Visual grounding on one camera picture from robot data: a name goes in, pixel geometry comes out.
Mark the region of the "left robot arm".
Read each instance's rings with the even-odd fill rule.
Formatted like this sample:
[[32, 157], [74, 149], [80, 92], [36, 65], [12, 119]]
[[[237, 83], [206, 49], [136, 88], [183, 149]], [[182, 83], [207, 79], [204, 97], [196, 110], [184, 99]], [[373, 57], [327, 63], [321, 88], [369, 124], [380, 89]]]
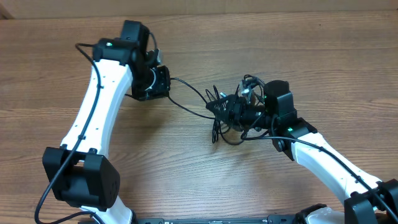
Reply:
[[137, 101], [166, 98], [170, 75], [160, 50], [148, 50], [154, 35], [138, 21], [125, 21], [121, 35], [102, 38], [88, 56], [91, 77], [77, 117], [59, 147], [46, 148], [45, 195], [78, 208], [94, 223], [135, 223], [123, 204], [119, 172], [109, 161], [109, 142], [125, 96]]

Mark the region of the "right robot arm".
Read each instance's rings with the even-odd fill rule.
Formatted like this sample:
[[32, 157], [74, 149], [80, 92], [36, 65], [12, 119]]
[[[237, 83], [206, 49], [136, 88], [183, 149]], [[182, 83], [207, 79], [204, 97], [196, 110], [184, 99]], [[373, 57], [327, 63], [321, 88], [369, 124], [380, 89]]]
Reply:
[[333, 149], [317, 129], [298, 117], [289, 83], [241, 80], [232, 95], [208, 92], [206, 108], [215, 116], [213, 139], [222, 125], [250, 141], [252, 129], [265, 132], [277, 151], [308, 169], [343, 204], [343, 212], [319, 203], [296, 213], [291, 223], [397, 223], [397, 180], [382, 181], [355, 166]]

